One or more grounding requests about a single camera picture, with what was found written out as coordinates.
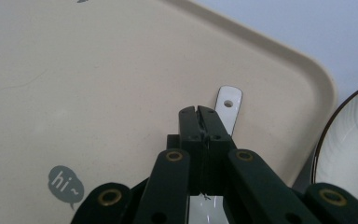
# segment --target white plate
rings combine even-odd
[[[358,199],[358,91],[339,107],[324,129],[313,182],[337,185]]]
[[[237,146],[292,184],[335,107],[314,61],[187,1],[0,1],[0,223],[69,223],[80,182],[135,186],[224,85]]]

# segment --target white bowl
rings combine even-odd
[[[358,199],[358,91],[327,123],[312,174],[312,182],[337,185]]]

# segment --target beige tray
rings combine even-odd
[[[85,195],[133,187],[223,85],[243,91],[237,146],[291,185],[336,105],[314,61],[191,2],[0,1],[0,223],[70,222],[57,165]]]

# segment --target gray speech bubble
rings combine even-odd
[[[84,196],[84,187],[75,172],[66,166],[56,166],[48,174],[48,188],[57,199],[69,203],[79,203]]]

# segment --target bowl rim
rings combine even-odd
[[[334,120],[336,119],[336,117],[338,116],[338,114],[341,112],[341,110],[344,109],[344,107],[356,96],[358,95],[358,91],[354,92],[350,97],[348,97],[338,108],[337,110],[333,113],[333,115],[331,116],[330,120],[328,120],[326,126],[324,127],[324,131],[321,134],[321,137],[318,141],[318,144],[316,146],[315,149],[315,153],[313,155],[313,160],[312,160],[312,167],[311,167],[311,172],[310,172],[310,183],[311,184],[315,184],[316,183],[316,170],[318,168],[318,159],[319,159],[319,154],[321,153],[322,150],[322,145],[324,143],[324,139],[328,133],[328,131],[330,130],[330,126],[333,124]]]

